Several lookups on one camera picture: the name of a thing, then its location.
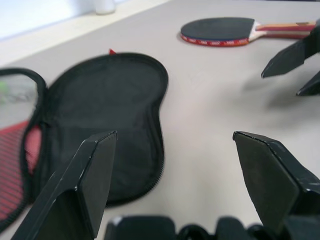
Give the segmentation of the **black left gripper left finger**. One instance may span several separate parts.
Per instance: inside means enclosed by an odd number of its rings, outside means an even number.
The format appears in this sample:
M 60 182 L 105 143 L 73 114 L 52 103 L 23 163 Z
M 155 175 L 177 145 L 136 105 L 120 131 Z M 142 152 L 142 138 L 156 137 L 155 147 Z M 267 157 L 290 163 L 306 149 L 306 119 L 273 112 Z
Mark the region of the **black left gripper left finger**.
M 95 240 L 107 203 L 117 132 L 84 140 L 59 167 L 11 240 Z

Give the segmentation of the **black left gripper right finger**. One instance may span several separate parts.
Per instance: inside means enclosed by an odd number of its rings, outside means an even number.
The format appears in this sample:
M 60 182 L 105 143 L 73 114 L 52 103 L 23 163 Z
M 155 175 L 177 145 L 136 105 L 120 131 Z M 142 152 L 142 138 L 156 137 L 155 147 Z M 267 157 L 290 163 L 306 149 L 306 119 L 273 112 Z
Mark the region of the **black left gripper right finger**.
M 279 233 L 289 216 L 320 217 L 320 179 L 278 140 L 236 131 L 245 186 L 263 225 Z

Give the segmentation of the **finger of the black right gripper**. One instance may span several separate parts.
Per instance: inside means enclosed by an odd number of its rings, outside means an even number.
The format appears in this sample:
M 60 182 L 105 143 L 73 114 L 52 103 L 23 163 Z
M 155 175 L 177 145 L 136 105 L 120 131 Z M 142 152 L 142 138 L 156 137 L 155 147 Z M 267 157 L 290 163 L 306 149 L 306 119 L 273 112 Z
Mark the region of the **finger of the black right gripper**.
M 297 96 L 320 96 L 320 72 L 308 81 L 298 92 Z
M 303 65 L 305 62 L 305 44 L 298 40 L 292 45 L 278 52 L 266 65 L 261 73 L 262 78 L 287 74 Z

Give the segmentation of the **black rubber table tennis paddle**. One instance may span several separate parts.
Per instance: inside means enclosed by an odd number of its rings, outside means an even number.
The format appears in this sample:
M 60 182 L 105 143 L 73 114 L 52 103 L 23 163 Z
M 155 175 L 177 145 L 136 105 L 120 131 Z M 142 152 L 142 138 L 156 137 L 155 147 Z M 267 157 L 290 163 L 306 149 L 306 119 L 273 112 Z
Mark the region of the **black rubber table tennis paddle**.
M 303 39 L 320 26 L 310 22 L 260 24 L 253 18 L 215 17 L 191 21 L 180 29 L 181 38 L 191 44 L 209 47 L 237 47 L 259 38 Z

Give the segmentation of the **black and red paddle case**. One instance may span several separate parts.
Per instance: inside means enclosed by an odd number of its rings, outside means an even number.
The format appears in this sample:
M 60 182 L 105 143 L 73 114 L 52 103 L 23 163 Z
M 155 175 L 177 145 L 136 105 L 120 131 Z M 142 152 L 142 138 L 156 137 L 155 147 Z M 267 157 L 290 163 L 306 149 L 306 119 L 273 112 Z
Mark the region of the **black and red paddle case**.
M 27 68 L 0 68 L 0 233 L 40 194 L 88 137 L 117 132 L 107 208 L 133 202 L 159 182 L 165 164 L 160 107 L 169 83 L 151 56 L 84 60 L 52 85 Z

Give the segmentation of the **white bottle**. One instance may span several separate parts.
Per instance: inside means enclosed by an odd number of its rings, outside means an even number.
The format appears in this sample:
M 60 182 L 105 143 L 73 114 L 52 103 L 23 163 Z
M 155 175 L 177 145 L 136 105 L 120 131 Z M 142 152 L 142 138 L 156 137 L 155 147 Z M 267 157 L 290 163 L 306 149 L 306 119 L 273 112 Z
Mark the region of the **white bottle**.
M 93 0 L 95 13 L 97 15 L 107 15 L 116 10 L 115 0 Z

